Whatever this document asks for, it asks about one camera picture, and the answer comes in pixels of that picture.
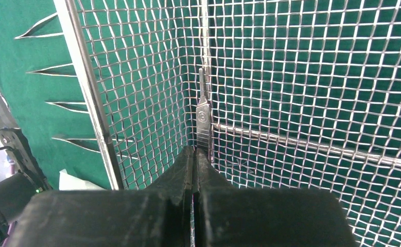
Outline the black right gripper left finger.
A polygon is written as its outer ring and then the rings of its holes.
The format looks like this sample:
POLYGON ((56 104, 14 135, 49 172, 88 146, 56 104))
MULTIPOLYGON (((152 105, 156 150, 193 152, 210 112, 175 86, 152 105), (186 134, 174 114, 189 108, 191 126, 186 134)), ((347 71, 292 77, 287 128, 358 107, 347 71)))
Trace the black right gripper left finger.
POLYGON ((192 147, 141 190, 47 191, 34 196, 9 246, 190 246, 192 147))

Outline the steel surgical forceps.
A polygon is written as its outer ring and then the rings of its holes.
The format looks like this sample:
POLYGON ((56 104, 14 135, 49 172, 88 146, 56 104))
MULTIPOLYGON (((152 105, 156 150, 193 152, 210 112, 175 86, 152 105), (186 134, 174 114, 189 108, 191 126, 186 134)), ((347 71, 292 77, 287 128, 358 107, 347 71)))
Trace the steel surgical forceps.
POLYGON ((35 38, 50 38, 50 37, 58 37, 62 36, 63 32, 43 32, 46 26, 51 23, 55 18, 58 17, 58 14, 55 12, 50 14, 37 22, 35 22, 27 31, 23 34, 14 37, 15 40, 20 39, 35 39, 35 38))

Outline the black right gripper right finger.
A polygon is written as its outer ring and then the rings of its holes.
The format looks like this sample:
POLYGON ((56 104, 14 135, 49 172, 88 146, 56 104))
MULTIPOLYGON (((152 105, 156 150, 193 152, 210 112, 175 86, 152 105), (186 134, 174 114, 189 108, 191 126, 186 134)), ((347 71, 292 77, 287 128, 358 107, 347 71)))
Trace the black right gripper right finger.
POLYGON ((356 246, 343 209, 319 189, 237 188, 195 152, 196 246, 356 246))

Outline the steel scalpel handle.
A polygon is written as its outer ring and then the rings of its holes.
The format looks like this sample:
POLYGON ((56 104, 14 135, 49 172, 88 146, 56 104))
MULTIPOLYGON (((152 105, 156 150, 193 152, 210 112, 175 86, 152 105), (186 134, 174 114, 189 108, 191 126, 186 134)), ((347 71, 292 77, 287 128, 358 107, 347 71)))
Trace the steel scalpel handle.
POLYGON ((213 160, 211 104, 207 92, 207 75, 205 69, 199 69, 200 97, 196 106, 196 141, 199 149, 206 152, 209 162, 213 160))

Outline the white sterile packet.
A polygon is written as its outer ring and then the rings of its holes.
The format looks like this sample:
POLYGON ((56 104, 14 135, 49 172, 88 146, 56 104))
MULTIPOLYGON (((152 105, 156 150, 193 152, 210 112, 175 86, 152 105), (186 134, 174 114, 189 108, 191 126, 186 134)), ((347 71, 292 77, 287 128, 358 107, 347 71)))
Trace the white sterile packet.
POLYGON ((66 169, 59 171, 59 190, 105 190, 104 188, 90 182, 77 178, 67 173, 66 169))

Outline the steel needle holder clamp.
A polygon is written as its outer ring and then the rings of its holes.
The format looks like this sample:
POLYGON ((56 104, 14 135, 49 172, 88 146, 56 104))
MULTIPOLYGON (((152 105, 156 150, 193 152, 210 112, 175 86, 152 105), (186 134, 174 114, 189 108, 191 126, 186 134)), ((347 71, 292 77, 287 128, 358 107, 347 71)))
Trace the steel needle holder clamp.
POLYGON ((46 101, 46 103, 63 108, 71 112, 88 113, 88 109, 85 102, 46 101))

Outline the metal mesh instrument tray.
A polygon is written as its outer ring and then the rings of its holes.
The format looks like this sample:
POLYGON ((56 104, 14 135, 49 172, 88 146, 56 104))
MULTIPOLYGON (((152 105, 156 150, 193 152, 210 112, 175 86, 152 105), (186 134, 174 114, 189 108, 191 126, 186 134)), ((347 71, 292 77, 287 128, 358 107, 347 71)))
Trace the metal mesh instrument tray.
POLYGON ((203 68, 220 174, 328 190, 359 246, 401 246, 401 1, 54 4, 112 189, 198 147, 203 68))

